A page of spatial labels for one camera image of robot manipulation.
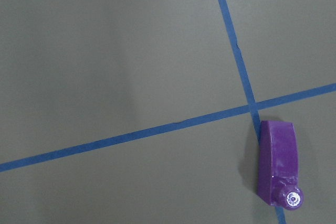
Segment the purple trapezoid block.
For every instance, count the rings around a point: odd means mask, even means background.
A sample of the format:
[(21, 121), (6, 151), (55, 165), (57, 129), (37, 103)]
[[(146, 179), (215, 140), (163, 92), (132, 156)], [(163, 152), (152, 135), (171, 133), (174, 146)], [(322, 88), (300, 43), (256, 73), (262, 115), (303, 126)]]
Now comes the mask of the purple trapezoid block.
[(268, 205), (296, 210), (304, 194), (299, 188), (295, 128), (291, 122), (262, 121), (257, 195)]

